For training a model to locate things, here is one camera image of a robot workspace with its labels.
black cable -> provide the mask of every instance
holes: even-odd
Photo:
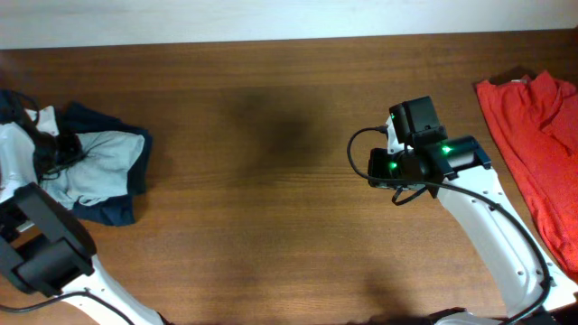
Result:
[[[423,186],[423,188],[417,190],[414,194],[408,196],[407,198],[405,198],[403,200],[397,200],[397,198],[399,198],[399,195],[404,192],[404,188],[400,186],[396,190],[396,194],[394,194],[394,196],[391,198],[391,202],[399,207],[400,205],[404,205],[406,203],[413,201],[415,198],[424,194],[426,191],[427,191],[427,188],[425,186]]]
[[[478,194],[474,191],[466,190],[464,188],[450,185],[450,184],[436,183],[436,182],[432,182],[432,181],[409,181],[409,180],[398,180],[398,179],[382,179],[382,178],[378,178],[378,177],[369,176],[366,173],[360,171],[358,169],[358,167],[355,165],[355,163],[353,162],[353,156],[351,155],[351,145],[353,144],[353,140],[355,140],[355,138],[359,134],[362,134],[362,133],[367,132],[367,131],[378,131],[380,133],[384,133],[387,131],[387,127],[384,125],[376,126],[376,127],[366,127],[366,128],[359,130],[358,132],[356,132],[350,138],[350,141],[347,144],[347,157],[350,160],[351,168],[353,168],[353,171],[357,175],[361,176],[362,178],[364,178],[368,181],[372,181],[372,182],[376,182],[376,183],[387,182],[388,184],[391,184],[391,185],[401,185],[401,186],[425,185],[425,186],[437,187],[437,188],[442,188],[442,189],[447,189],[447,190],[454,190],[454,191],[457,191],[459,193],[469,195],[475,199],[478,199],[478,200],[488,204],[488,206],[490,208],[494,208],[499,213],[501,213],[517,229],[517,231],[519,231],[519,233],[522,235],[522,237],[530,245],[530,248],[532,248],[532,251],[533,251],[534,255],[536,256],[536,259],[538,260],[540,267],[542,267],[542,272],[544,274],[544,280],[540,283],[543,291],[534,303],[532,303],[530,306],[528,306],[527,308],[525,308],[523,311],[519,312],[518,314],[502,321],[499,325],[515,324],[518,321],[525,318],[526,316],[528,316],[529,314],[531,314],[536,309],[540,308],[542,306],[542,304],[544,304],[545,300],[548,298],[548,295],[550,294],[550,288],[552,286],[552,278],[550,277],[550,270],[549,270],[548,265],[544,259],[544,256],[542,255],[542,253],[540,253],[540,248],[538,247],[536,241],[532,238],[532,235],[530,235],[530,233],[524,228],[524,226],[520,222],[518,222],[514,216],[512,216],[509,212],[507,212],[504,208],[502,208],[501,205],[499,205],[498,203],[494,202],[493,200],[490,200],[490,199],[486,198],[485,196]]]
[[[63,295],[60,295],[58,297],[54,297],[52,299],[47,300],[46,302],[41,302],[41,303],[37,303],[35,305],[32,306],[28,306],[28,307],[22,307],[22,308],[13,308],[13,307],[6,307],[3,305],[0,305],[0,311],[4,311],[4,312],[10,312],[10,313],[26,313],[26,312],[30,312],[30,311],[37,311],[40,308],[44,308],[47,306],[50,306],[56,302],[61,302],[65,299],[71,298],[71,297],[86,297],[86,298],[90,298],[95,302],[100,303],[101,305],[103,305],[104,307],[106,307],[107,309],[109,309],[110,311],[114,312],[116,315],[118,315],[118,317],[122,318],[124,321],[126,321],[126,324],[128,325],[135,325],[123,312],[121,312],[119,309],[117,309],[115,306],[111,305],[108,302],[103,301],[102,299],[98,298],[96,295],[90,293],[90,292],[72,292],[72,293],[66,293]]]

